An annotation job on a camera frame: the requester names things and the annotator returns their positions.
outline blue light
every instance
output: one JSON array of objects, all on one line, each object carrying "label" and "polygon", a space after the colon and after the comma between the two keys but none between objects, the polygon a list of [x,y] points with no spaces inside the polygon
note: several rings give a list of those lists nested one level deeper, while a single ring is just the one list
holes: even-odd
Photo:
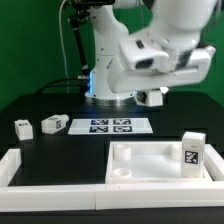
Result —
[{"label": "blue light", "polygon": [[93,94],[93,71],[89,73],[89,94]]}]

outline wire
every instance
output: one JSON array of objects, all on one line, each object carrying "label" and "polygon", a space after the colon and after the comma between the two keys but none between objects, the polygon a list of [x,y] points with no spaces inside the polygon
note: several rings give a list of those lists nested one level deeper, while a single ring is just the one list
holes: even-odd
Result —
[{"label": "wire", "polygon": [[70,87],[70,86],[82,87],[82,86],[86,86],[86,85],[84,85],[84,84],[77,84],[77,85],[57,85],[57,86],[47,86],[45,89],[58,88],[58,87]]},{"label": "wire", "polygon": [[[78,80],[76,77],[71,77],[71,78],[66,78],[66,79],[57,79],[55,81],[49,82],[46,85],[44,85],[43,87],[41,87],[40,89],[38,89],[35,94],[41,94],[45,89],[47,88],[51,88],[52,85],[57,84],[57,83],[61,83],[61,82],[68,82],[68,81],[72,81],[72,80]],[[87,82],[82,81],[79,83],[80,85],[86,85]]]},{"label": "wire", "polygon": [[58,19],[59,19],[59,33],[60,33],[60,42],[61,42],[61,49],[62,49],[62,55],[63,55],[63,61],[64,61],[64,69],[65,69],[65,75],[66,78],[69,78],[68,76],[68,63],[67,63],[67,57],[65,53],[65,45],[64,45],[64,37],[63,37],[63,30],[62,30],[62,10],[67,0],[63,0],[61,3]]},{"label": "wire", "polygon": [[138,5],[139,5],[140,16],[141,16],[141,20],[142,20],[142,28],[144,28],[145,20],[144,20],[143,11],[142,11],[141,0],[138,0]]}]

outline white cube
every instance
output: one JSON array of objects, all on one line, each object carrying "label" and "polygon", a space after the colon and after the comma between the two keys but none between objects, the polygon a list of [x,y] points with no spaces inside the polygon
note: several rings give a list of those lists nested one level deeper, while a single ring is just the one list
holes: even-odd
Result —
[{"label": "white cube", "polygon": [[149,91],[147,93],[147,105],[150,107],[163,105],[163,94],[160,90]]},{"label": "white cube", "polygon": [[186,132],[182,139],[181,174],[184,177],[203,176],[205,134]]},{"label": "white cube", "polygon": [[67,115],[54,115],[41,121],[42,133],[54,134],[66,127],[69,120]]},{"label": "white cube", "polygon": [[15,121],[15,131],[20,141],[33,139],[33,128],[28,120]]}]

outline black table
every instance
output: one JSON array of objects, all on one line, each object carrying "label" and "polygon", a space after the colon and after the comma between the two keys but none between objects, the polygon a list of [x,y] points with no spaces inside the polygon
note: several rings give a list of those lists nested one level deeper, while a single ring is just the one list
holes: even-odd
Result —
[{"label": "black table", "polygon": [[[41,120],[54,114],[67,114],[70,117],[66,129],[54,135],[42,134]],[[73,118],[122,117],[147,117],[154,133],[67,135]],[[33,140],[18,141],[14,131],[14,121],[18,119],[31,122]],[[110,141],[181,141],[186,131],[205,133],[206,143],[213,145],[221,155],[224,154],[224,108],[204,93],[171,92],[165,97],[164,106],[155,108],[90,105],[84,103],[78,94],[25,95],[0,113],[0,157],[9,148],[19,147],[22,151],[23,163],[11,186],[104,183]],[[222,207],[0,215],[1,223],[223,223],[223,220]]]}]

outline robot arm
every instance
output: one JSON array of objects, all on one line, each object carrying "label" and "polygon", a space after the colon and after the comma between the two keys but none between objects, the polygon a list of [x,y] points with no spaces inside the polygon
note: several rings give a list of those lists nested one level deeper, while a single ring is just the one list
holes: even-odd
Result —
[{"label": "robot arm", "polygon": [[[162,99],[160,87],[204,80],[215,48],[198,48],[198,44],[217,1],[221,0],[73,0],[76,6],[93,6],[89,12],[96,64],[86,97],[121,102],[140,92],[135,97],[137,104],[156,106],[162,104],[161,100],[151,100],[150,94],[156,90],[155,99]],[[112,3],[115,8],[144,3],[153,19],[148,27],[129,35],[114,17]]]},{"label": "robot arm", "polygon": [[150,5],[153,20],[149,27],[119,42],[119,55],[108,75],[112,92],[142,91],[144,94],[140,92],[136,97],[137,103],[150,106],[153,90],[204,80],[215,48],[197,46],[216,3],[216,0],[154,1]]}]

